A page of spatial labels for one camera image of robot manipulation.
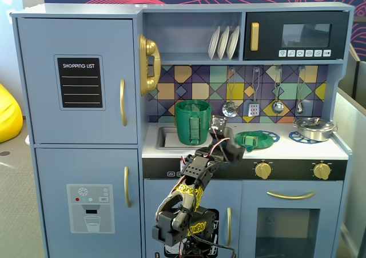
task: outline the cabinet door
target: cabinet door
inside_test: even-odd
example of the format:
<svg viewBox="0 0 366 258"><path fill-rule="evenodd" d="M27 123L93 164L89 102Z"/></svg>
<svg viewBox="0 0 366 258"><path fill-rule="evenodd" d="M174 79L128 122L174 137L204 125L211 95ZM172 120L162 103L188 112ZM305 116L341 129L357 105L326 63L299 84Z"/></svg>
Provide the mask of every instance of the cabinet door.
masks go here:
<svg viewBox="0 0 366 258"><path fill-rule="evenodd" d="M331 257L342 188L341 181L243 181L239 257Z"/></svg>
<svg viewBox="0 0 366 258"><path fill-rule="evenodd" d="M137 143L132 20L29 18L18 26L36 143Z"/></svg>
<svg viewBox="0 0 366 258"><path fill-rule="evenodd" d="M36 155L50 258L141 257L137 150L38 148Z"/></svg>
<svg viewBox="0 0 366 258"><path fill-rule="evenodd" d="M167 197L175 186L174 180L144 180L145 192L145 240L146 258L154 257L156 252L160 257L173 257L178 254L178 245L173 248L164 245L152 238L152 228L156 225L154 217L157 208ZM218 230L214 236L218 237L218 243L227 245L228 243L228 208L231 209L231 242L230 247L238 251L239 243L239 222L241 204L241 181L213 180L205 189L201 206L218 211ZM231 256L231 251L227 249L212 248L208 257L227 258Z"/></svg>

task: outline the mosaic backsplash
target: mosaic backsplash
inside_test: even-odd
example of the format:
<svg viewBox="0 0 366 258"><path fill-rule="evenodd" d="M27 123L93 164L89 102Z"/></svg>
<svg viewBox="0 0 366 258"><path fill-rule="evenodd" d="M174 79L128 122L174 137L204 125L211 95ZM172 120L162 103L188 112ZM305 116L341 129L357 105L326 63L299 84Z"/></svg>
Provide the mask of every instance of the mosaic backsplash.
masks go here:
<svg viewBox="0 0 366 258"><path fill-rule="evenodd" d="M175 105L183 100L203 100L211 104L212 114L221 115L222 106L232 100L239 106L239 116L229 118L229 122L291 123L304 117L321 117L325 96L328 66L305 66L306 75L300 75L300 87L304 112L296 113L298 96L297 80L299 66L282 66L282 80L279 100L284 111L276 114L272 111L275 100L276 66L256 66L260 69L257 101L260 103L260 115L248 117L249 104L254 98L254 89L258 85L258 74L253 79L253 66L208 66L185 65L163 66L156 89L147 94L150 122L174 122ZM228 72L235 68L235 73Z"/></svg>

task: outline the white plate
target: white plate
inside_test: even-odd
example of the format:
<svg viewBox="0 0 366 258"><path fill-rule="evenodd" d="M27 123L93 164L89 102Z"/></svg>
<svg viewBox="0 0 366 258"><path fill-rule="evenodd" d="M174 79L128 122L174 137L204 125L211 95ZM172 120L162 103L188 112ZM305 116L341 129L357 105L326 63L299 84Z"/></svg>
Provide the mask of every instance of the white plate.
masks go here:
<svg viewBox="0 0 366 258"><path fill-rule="evenodd" d="M213 55L215 54L219 35L220 35L220 27L218 26L216 31L212 34L210 45L208 47L208 56L210 57L210 59L212 59Z"/></svg>
<svg viewBox="0 0 366 258"><path fill-rule="evenodd" d="M226 44L228 43L229 38L229 30L230 28L227 26L221 35L220 42L218 43L217 55L219 59L222 59L222 56L224 56Z"/></svg>
<svg viewBox="0 0 366 258"><path fill-rule="evenodd" d="M234 55L236 44L238 43L238 39L239 39L239 32L240 32L240 27L237 26L235 28L234 32L230 36L228 48L226 50L226 53L227 53L229 59L231 59Z"/></svg>

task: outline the green plate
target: green plate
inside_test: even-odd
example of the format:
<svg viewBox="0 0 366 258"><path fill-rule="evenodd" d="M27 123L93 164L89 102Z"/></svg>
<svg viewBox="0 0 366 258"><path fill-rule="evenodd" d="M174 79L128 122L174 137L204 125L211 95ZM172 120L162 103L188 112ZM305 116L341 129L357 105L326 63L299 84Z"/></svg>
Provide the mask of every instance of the green plate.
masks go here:
<svg viewBox="0 0 366 258"><path fill-rule="evenodd" d="M244 136L250 136L249 141L247 141L247 144L243 143ZM257 138L257 141L255 143L248 144L248 142L250 142L250 140L253 139L254 137ZM253 149L262 149L270 147L271 145L273 145L273 138L270 135L265 134L263 132L244 131L235 135L235 142L239 146L246 148L247 151L250 152Z"/></svg>

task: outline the yellow tape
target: yellow tape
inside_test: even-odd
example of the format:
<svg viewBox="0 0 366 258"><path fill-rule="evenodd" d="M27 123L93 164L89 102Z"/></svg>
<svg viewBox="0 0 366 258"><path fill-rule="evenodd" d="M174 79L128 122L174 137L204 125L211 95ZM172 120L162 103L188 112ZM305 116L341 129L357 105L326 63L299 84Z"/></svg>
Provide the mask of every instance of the yellow tape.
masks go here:
<svg viewBox="0 0 366 258"><path fill-rule="evenodd" d="M176 190L178 192L181 192L181 193L184 193L184 194L188 194L188 195L193 196L193 188L191 188L190 186L180 184ZM196 189L196 199L197 199L197 202L196 202L196 208L195 208L194 211L196 211L197 208L200 206L200 202L201 202L201 199L202 199L203 194L204 194L204 190L201 187L199 187L198 189Z"/></svg>
<svg viewBox="0 0 366 258"><path fill-rule="evenodd" d="M192 231L193 234L200 233L201 231L205 230L206 224L207 224L207 222L197 223L196 225L192 225L190 227L190 230Z"/></svg>

